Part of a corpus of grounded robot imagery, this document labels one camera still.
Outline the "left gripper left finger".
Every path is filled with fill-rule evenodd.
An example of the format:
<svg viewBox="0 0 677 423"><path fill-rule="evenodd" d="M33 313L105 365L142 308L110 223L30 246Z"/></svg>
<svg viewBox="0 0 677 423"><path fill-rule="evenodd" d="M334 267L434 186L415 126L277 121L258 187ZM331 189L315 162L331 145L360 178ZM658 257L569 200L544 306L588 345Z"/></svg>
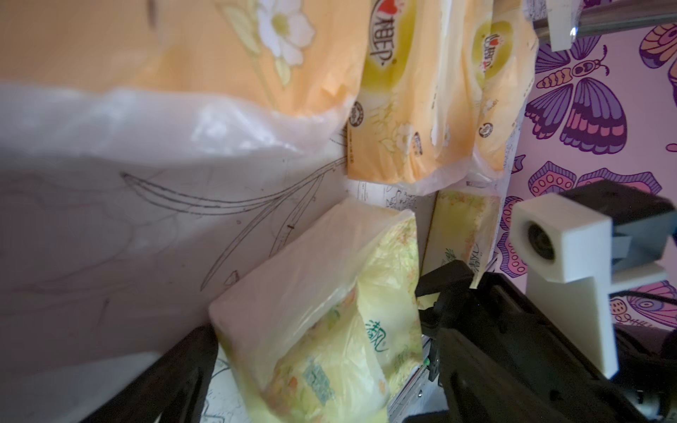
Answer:
<svg viewBox="0 0 677 423"><path fill-rule="evenodd" d="M218 355L211 325L166 352L86 422L199 422Z"/></svg>

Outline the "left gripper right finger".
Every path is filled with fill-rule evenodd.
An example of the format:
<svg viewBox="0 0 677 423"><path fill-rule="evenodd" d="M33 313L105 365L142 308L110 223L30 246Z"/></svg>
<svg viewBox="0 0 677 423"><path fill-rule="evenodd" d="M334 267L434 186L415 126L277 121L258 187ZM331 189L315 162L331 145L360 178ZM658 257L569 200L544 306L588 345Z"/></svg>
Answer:
<svg viewBox="0 0 677 423"><path fill-rule="evenodd" d="M437 343L438 381L445 411L405 417L406 422L578 422L551 405L456 329L425 329Z"/></svg>

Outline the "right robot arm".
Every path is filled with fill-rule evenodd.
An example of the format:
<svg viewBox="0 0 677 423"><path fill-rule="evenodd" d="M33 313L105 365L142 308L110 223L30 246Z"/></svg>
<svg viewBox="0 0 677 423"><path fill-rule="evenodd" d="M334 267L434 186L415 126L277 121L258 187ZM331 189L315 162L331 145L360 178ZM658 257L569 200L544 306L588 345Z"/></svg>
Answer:
<svg viewBox="0 0 677 423"><path fill-rule="evenodd" d="M673 422L676 333L557 315L503 274L454 260L422 276L417 298L430 338L430 380L442 411L417 422Z"/></svg>

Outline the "yellow-green tissue pack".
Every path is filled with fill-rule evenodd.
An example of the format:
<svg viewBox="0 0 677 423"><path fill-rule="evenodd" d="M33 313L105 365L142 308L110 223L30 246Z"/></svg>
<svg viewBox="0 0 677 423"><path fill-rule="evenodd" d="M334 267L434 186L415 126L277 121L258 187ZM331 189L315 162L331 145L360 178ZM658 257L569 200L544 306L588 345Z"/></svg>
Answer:
<svg viewBox="0 0 677 423"><path fill-rule="evenodd" d="M347 198L209 308L253 422L384 422L423 361L412 211Z"/></svg>
<svg viewBox="0 0 677 423"><path fill-rule="evenodd" d="M437 194L421 273L460 260L474 273L476 289L493 255L501 199L457 190Z"/></svg>

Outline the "orange tissue pack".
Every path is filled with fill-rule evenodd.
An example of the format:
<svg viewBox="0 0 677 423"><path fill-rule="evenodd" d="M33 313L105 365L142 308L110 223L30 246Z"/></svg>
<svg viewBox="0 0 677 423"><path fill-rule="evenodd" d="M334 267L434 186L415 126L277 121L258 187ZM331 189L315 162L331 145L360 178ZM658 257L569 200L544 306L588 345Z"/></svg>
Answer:
<svg viewBox="0 0 677 423"><path fill-rule="evenodd" d="M469 1L464 35L470 108L465 139L474 171L497 179L532 89L539 42L521 1Z"/></svg>
<svg viewBox="0 0 677 423"><path fill-rule="evenodd" d="M368 1L4 1L1 157L305 154L347 121Z"/></svg>
<svg viewBox="0 0 677 423"><path fill-rule="evenodd" d="M375 1L347 175L428 195L471 164L491 1Z"/></svg>

